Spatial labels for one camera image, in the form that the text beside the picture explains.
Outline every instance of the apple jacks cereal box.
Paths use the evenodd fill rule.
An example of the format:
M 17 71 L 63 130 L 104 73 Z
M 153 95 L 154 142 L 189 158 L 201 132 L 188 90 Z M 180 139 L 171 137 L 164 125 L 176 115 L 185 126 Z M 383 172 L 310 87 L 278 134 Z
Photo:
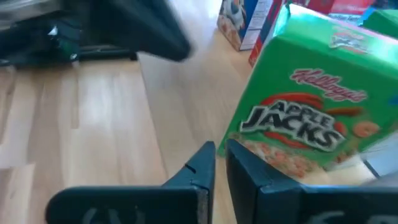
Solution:
M 238 140 L 288 175 L 342 162 L 397 129 L 398 41 L 284 5 L 232 122 Z

